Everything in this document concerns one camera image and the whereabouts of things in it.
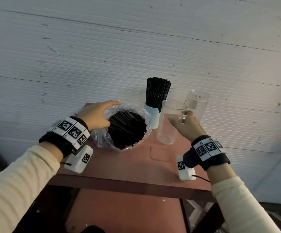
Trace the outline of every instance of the plastic bag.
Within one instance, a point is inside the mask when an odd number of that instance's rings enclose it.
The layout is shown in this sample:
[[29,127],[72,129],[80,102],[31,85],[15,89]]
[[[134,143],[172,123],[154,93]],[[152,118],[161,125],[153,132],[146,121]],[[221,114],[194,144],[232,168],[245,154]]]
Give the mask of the plastic bag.
[[[132,104],[127,104],[127,103],[122,103],[122,105],[114,105],[106,109],[104,112],[104,118],[109,120],[109,118],[114,115],[115,113],[119,111],[130,111],[133,113],[138,113],[140,116],[142,116],[145,119],[145,123],[147,125],[147,132],[145,133],[144,137],[142,140],[140,140],[138,143],[134,144],[134,146],[140,144],[143,142],[147,137],[149,137],[151,133],[151,127],[152,127],[152,116],[144,109],[144,107],[140,105],[132,105]],[[134,146],[128,146],[124,149],[119,149],[114,146],[113,141],[108,133],[108,128],[102,128],[98,130],[93,130],[91,132],[91,137],[93,138],[95,144],[97,147],[100,148],[105,148],[105,149],[111,149],[115,151],[124,151],[127,149],[131,149]]]

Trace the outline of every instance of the light blue paper cup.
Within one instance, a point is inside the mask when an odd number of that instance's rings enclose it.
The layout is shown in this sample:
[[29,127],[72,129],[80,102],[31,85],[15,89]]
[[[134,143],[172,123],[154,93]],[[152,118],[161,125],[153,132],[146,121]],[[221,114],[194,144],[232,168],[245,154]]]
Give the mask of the light blue paper cup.
[[145,104],[145,110],[152,116],[152,129],[156,129],[159,126],[160,114],[158,108],[153,108]]

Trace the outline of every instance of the black shoe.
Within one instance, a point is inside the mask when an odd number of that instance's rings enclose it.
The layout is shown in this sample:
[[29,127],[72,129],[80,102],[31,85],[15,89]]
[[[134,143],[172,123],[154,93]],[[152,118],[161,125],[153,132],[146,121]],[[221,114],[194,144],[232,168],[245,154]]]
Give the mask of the black shoe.
[[81,233],[105,233],[105,231],[97,226],[89,226],[81,231]]

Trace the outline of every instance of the person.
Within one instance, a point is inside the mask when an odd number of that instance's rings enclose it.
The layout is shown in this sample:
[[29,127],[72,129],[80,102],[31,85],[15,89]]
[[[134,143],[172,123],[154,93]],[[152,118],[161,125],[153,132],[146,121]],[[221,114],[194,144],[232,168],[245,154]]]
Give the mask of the person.
[[[118,101],[106,101],[84,107],[77,118],[88,130],[109,127],[104,111]],[[188,112],[182,121],[170,120],[178,132],[193,143],[206,135]],[[0,233],[12,232],[47,182],[57,173],[62,151],[48,141],[29,148],[26,153],[0,172]],[[236,176],[228,163],[207,168],[212,193],[217,199],[231,233],[281,232],[266,211]]]

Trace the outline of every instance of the white sleeve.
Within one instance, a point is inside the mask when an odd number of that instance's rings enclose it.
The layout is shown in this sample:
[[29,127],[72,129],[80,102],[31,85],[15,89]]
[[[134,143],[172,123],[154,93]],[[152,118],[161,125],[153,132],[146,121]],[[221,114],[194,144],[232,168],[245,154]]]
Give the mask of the white sleeve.
[[230,233],[281,233],[238,176],[214,184],[212,193]]
[[0,172],[0,232],[11,233],[60,164],[35,145]]

